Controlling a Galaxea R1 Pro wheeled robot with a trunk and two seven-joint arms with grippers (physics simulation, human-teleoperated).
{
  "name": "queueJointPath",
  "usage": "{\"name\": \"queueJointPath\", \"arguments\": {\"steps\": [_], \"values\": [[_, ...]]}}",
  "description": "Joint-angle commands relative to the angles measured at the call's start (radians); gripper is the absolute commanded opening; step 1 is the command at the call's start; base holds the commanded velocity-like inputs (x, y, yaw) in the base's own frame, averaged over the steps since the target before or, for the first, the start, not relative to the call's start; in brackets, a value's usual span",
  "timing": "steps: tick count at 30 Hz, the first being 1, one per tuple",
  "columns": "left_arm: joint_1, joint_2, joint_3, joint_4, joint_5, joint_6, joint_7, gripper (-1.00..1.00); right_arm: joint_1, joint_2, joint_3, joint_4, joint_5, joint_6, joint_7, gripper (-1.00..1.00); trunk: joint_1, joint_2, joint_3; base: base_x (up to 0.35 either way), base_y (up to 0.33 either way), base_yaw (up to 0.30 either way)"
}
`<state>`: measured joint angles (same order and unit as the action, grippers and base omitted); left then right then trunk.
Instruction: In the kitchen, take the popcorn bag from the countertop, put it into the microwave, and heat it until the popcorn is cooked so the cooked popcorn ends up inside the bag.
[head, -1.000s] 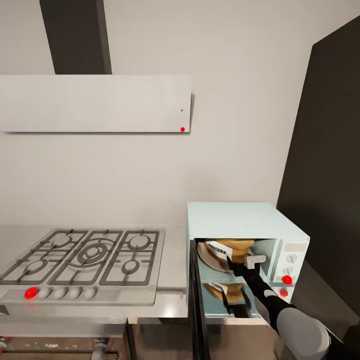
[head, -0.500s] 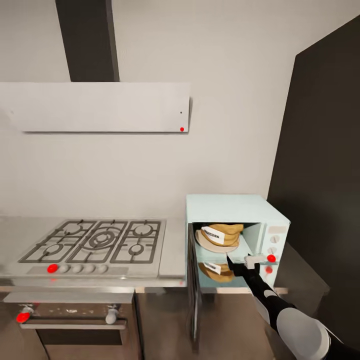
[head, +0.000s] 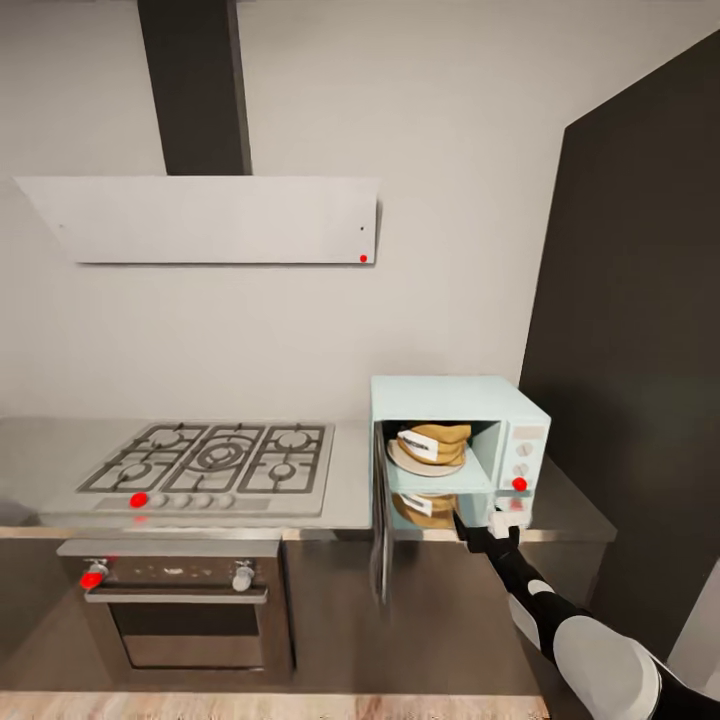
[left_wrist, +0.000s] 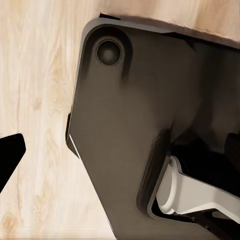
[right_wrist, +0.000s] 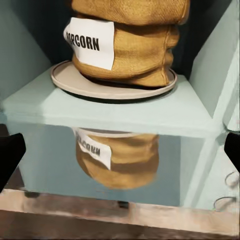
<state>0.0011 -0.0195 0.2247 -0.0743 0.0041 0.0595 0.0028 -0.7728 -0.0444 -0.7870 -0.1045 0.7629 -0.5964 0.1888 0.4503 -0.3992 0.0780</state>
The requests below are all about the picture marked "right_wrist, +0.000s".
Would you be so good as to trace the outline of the popcorn bag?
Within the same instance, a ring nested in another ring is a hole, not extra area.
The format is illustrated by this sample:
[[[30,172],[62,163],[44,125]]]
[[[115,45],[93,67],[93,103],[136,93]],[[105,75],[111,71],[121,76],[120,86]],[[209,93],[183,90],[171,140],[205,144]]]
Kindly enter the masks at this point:
[[[178,44],[177,25],[192,0],[64,0],[71,8],[63,37],[74,67],[86,77],[163,87]]]

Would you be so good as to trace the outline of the microwave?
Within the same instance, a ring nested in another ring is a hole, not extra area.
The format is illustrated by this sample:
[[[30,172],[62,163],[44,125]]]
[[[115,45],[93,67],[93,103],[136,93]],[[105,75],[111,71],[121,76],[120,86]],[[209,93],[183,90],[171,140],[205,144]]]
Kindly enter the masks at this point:
[[[64,0],[0,0],[0,114],[240,131],[240,0],[191,0],[161,87],[78,71],[70,17]]]

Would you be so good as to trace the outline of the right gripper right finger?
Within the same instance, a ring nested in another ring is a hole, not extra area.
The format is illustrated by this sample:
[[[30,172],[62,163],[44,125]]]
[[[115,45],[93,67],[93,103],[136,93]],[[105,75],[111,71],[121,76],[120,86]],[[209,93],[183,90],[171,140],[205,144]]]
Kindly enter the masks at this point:
[[[225,140],[224,151],[240,172],[240,134],[229,133]]]

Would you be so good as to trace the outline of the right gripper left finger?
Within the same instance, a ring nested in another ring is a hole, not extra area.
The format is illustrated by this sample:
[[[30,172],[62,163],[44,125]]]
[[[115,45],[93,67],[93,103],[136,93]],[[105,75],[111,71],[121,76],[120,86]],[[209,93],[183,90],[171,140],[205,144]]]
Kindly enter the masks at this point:
[[[22,133],[0,138],[0,193],[26,152]]]

